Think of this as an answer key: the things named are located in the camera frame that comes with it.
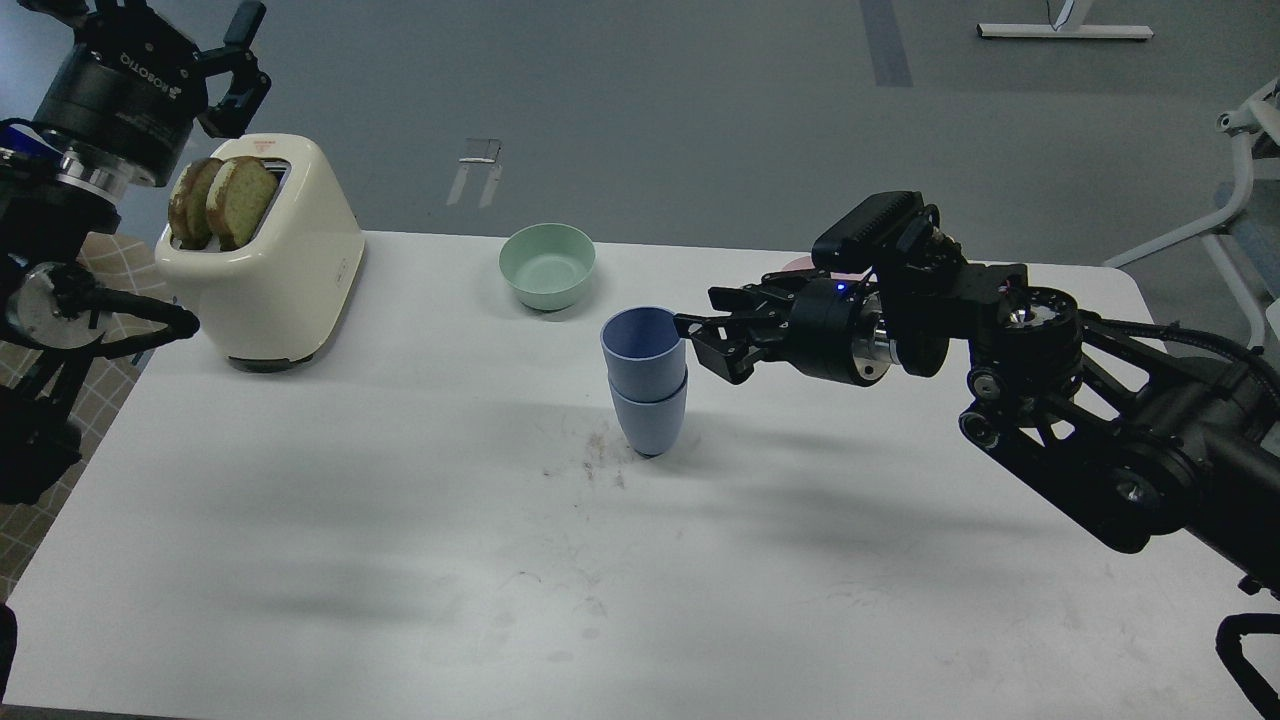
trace gray floor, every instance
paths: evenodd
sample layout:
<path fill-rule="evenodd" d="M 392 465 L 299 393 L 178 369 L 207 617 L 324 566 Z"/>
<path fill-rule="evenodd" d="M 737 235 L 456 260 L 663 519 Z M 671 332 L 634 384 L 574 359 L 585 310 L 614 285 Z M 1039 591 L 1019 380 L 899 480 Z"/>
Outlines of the gray floor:
<path fill-rule="evenodd" d="M 207 47 L 236 4 L 152 5 Z M 1149 24 L 1144 44 L 977 37 L 1043 22 L 1039 0 L 268 5 L 255 50 L 275 86 L 251 129 L 317 141 L 370 229 L 559 220 L 804 252 L 864 196 L 911 188 L 970 258 L 1101 264 L 1212 209 L 1230 178 L 1213 120 L 1280 72 L 1272 0 L 1097 3 L 1091 22 Z M 0 111 L 35 111 L 69 41 L 0 5 Z M 488 208 L 476 176 L 445 204 L 467 137 L 503 143 Z M 215 146 L 196 131 L 186 159 Z M 157 236 L 165 199 L 131 191 L 122 229 Z M 1243 341 L 1185 245 L 1129 268 L 1155 315 Z"/>

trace cable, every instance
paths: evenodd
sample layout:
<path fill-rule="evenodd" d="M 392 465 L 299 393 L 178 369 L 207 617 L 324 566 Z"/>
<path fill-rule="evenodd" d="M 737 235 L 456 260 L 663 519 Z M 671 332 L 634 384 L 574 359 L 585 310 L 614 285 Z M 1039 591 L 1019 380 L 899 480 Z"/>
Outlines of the cable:
<path fill-rule="evenodd" d="M 1280 635 L 1280 615 L 1247 612 L 1226 618 L 1217 626 L 1217 656 L 1258 714 L 1266 720 L 1280 719 L 1275 688 L 1244 659 L 1240 641 L 1249 634 Z"/>
<path fill-rule="evenodd" d="M 1096 322 L 1105 327 L 1129 333 L 1133 337 L 1178 342 L 1239 360 L 1248 365 L 1249 374 L 1271 396 L 1275 407 L 1280 409 L 1280 373 L 1276 373 L 1275 368 L 1267 364 L 1260 355 L 1256 355 L 1235 341 L 1203 331 L 1189 331 L 1178 325 L 1152 325 L 1128 320 L 1108 320 L 1106 318 L 1097 318 Z"/>

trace stand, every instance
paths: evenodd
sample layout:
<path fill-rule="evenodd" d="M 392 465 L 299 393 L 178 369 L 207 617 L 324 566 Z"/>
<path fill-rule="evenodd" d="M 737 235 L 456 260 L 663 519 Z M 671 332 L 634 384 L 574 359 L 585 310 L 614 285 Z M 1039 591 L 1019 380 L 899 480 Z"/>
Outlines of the stand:
<path fill-rule="evenodd" d="M 1146 41 L 1155 35 L 1147 26 L 1087 26 L 1091 5 L 1093 0 L 1066 0 L 1053 24 L 978 23 L 978 36 Z"/>

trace toast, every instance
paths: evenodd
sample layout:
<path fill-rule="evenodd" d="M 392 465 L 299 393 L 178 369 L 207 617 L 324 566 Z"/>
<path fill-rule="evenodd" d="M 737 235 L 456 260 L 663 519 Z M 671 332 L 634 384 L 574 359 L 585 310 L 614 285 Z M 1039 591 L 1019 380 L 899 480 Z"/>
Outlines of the toast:
<path fill-rule="evenodd" d="M 238 250 L 253 240 L 279 184 L 257 158 L 246 155 L 223 163 L 209 188 L 205 215 L 224 251 Z"/>
<path fill-rule="evenodd" d="M 218 158 L 204 158 L 187 165 L 169 195 L 169 231 L 182 250 L 204 250 L 212 240 L 205 219 L 205 202 L 214 176 L 221 169 Z"/>

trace stacked cups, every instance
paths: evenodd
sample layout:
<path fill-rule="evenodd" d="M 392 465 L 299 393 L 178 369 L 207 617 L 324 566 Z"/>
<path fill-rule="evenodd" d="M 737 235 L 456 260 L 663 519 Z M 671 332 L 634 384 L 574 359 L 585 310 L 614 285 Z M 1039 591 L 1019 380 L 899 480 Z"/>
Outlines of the stacked cups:
<path fill-rule="evenodd" d="M 609 392 L 618 424 L 640 455 L 662 455 L 676 445 L 685 421 L 689 368 L 685 340 L 664 307 L 631 307 L 600 329 Z"/>

